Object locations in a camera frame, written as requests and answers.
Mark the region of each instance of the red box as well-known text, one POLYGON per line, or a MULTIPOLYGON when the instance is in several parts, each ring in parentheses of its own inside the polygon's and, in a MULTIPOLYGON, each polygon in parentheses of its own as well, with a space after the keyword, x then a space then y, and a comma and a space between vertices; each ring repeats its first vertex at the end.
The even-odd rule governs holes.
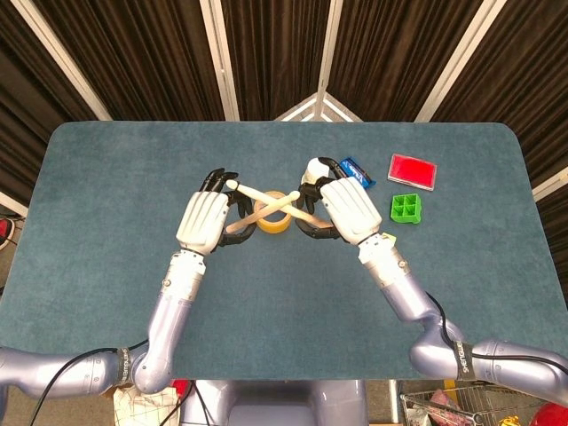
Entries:
POLYGON ((390 159, 388 179, 417 188, 434 190, 437 165, 414 157, 394 154, 390 159))

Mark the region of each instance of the blue package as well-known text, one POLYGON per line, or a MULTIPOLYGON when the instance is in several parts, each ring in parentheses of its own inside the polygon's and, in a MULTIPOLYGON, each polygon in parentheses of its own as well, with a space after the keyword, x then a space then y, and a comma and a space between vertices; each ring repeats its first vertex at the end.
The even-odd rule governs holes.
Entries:
POLYGON ((365 189, 376 184, 367 172, 364 171, 351 157, 347 157, 345 160, 342 160, 340 165, 348 176, 356 178, 365 189))

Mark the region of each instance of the red object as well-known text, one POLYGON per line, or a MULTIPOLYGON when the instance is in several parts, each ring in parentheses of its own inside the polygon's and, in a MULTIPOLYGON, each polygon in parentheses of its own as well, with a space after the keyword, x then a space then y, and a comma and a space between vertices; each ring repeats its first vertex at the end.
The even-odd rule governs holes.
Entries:
POLYGON ((176 388, 177 396, 179 398, 182 398, 185 395, 185 391, 187 391, 187 387, 189 386, 189 380, 176 379, 171 382, 171 386, 176 388))
POLYGON ((10 238, 10 230, 12 229, 8 219, 0 219, 0 238, 10 238))
POLYGON ((568 426, 568 408, 549 402, 534 415, 531 426, 568 426))
POLYGON ((436 168, 433 162, 394 154, 390 160, 389 180, 433 191, 436 168))

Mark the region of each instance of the wooden stick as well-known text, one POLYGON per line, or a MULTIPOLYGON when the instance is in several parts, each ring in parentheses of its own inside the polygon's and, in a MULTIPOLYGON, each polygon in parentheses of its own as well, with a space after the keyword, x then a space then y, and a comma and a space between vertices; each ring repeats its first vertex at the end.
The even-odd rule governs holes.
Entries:
MULTIPOLYGON (((276 201, 276 199, 272 198, 270 195, 266 195, 265 193, 261 193, 257 189, 251 188, 250 186, 245 186, 243 184, 240 184, 236 180, 229 179, 229 180, 227 180, 226 184, 229 188, 234 189, 236 191, 239 191, 240 193, 244 193, 245 195, 252 198, 253 200, 259 200, 260 202, 263 202, 266 205, 272 204, 273 202, 276 201)), ((333 226, 333 224, 326 222, 325 220, 322 220, 319 217, 315 217, 313 215, 310 215, 309 213, 306 213, 305 211, 301 211, 300 209, 297 209, 296 207, 294 207, 290 204, 285 205, 280 210, 282 210, 284 213, 289 213, 293 217, 297 217, 298 219, 305 220, 309 224, 312 224, 312 225, 314 225, 318 228, 330 228, 330 227, 333 226)))
POLYGON ((262 219, 263 217, 271 215, 276 210, 280 210, 286 204, 289 204, 292 201, 296 201, 298 198, 300 198, 300 193, 298 191, 292 191, 288 195, 285 195, 275 202, 261 208, 258 212, 253 213, 252 215, 247 216, 244 219, 237 220, 234 224, 228 225, 225 230, 227 231, 227 233, 236 233, 246 225, 255 223, 258 219, 262 219))

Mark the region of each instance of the black cable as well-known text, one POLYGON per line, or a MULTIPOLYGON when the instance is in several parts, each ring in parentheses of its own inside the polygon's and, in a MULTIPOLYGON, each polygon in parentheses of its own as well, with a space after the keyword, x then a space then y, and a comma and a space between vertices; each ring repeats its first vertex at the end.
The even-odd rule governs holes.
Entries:
MULTIPOLYGON (((452 339, 450 339, 450 336, 447 333, 446 313, 444 312, 442 305, 438 302, 438 300, 436 300, 434 298, 434 296, 432 296, 428 292, 426 292, 426 294, 431 299, 431 301, 436 305, 436 307, 438 308, 438 310, 440 312, 440 316, 442 317, 442 339, 444 340, 444 343, 446 343, 449 346, 449 348, 453 351, 454 350, 454 343, 453 343, 452 339)), ((490 359, 490 360, 503 359, 503 360, 510 360, 510 361, 542 362, 544 364, 549 364, 553 367, 556 367, 560 371, 562 371, 564 374, 568 375, 568 368, 566 368, 562 364, 559 364, 556 361, 553 361, 552 359, 547 359, 547 358, 543 358, 543 357, 535 357, 533 355, 481 355, 479 353, 473 353, 472 352, 471 356, 473 358, 478 358, 478 359, 490 359)))
POLYGON ((14 240, 9 239, 8 237, 3 237, 3 240, 11 242, 14 246, 18 247, 18 243, 14 240))
MULTIPOLYGON (((140 346, 142 346, 143 344, 147 343, 147 339, 145 341, 142 341, 140 343, 135 344, 134 346, 129 347, 129 351, 132 351, 140 346)), ((51 378, 50 382, 47 383, 47 386, 45 386, 45 389, 43 390, 42 396, 37 400, 37 404, 35 405, 35 409, 34 409, 34 413, 32 414, 32 420, 29 423, 29 426, 33 426, 34 422, 36 421, 36 417, 39 414, 39 410, 42 408, 43 402, 45 401, 45 398, 47 397, 47 394, 49 393, 49 391, 51 390, 51 388, 53 387, 53 385, 55 384, 55 382, 57 381, 57 379, 71 366, 74 365, 75 362, 80 361, 82 359, 88 358, 91 355, 96 355, 98 353, 103 353, 103 352, 110 352, 110 353, 117 353, 118 350, 116 348, 98 348, 98 349, 93 349, 92 351, 87 351, 84 352, 82 354, 77 355, 76 357, 72 358, 71 360, 69 360, 68 362, 66 362, 63 367, 61 367, 58 372, 51 378)))
POLYGON ((128 350, 129 350, 129 351, 134 351, 135 349, 139 348, 140 346, 142 346, 143 344, 146 344, 146 343, 148 343, 148 339, 143 340, 143 341, 140 342, 140 343, 136 343, 134 346, 129 346, 129 347, 128 347, 128 350))
POLYGON ((201 392, 199 392, 199 389, 197 389, 197 383, 195 384, 195 392, 197 392, 197 398, 199 398, 199 400, 201 402, 201 408, 203 409, 203 415, 205 416, 205 422, 207 423, 207 426, 211 426, 211 423, 209 423, 209 410, 207 409, 207 406, 205 405, 205 401, 203 400, 203 397, 201 396, 201 392))
POLYGON ((189 389, 187 390, 187 393, 184 395, 183 398, 181 398, 181 399, 177 402, 176 406, 174 407, 173 410, 170 411, 170 413, 168 414, 168 416, 167 416, 165 419, 162 420, 162 422, 160 423, 160 426, 164 426, 164 425, 166 424, 166 422, 170 419, 170 417, 171 417, 172 415, 174 415, 174 413, 184 404, 185 400, 189 398, 189 396, 190 396, 191 393, 192 393, 193 387, 195 386, 195 380, 190 381, 190 383, 191 383, 191 384, 190 384, 190 386, 189 386, 189 389))
POLYGON ((440 316, 442 317, 442 339, 444 340, 444 343, 447 344, 448 347, 453 351, 454 350, 454 343, 453 343, 453 340, 450 339, 450 335, 447 333, 446 313, 444 312, 442 305, 438 302, 438 300, 436 300, 434 298, 433 295, 431 295, 428 292, 426 292, 426 295, 428 295, 430 300, 436 305, 436 307, 438 308, 438 311, 440 312, 440 316))
POLYGON ((511 360, 511 361, 536 361, 542 362, 544 364, 550 364, 553 367, 558 368, 562 371, 565 375, 568 375, 568 368, 563 366, 562 364, 558 364, 556 361, 552 359, 543 358, 543 357, 535 357, 533 355, 481 355, 478 353, 472 353, 471 356, 473 358, 479 359, 503 359, 503 360, 511 360))

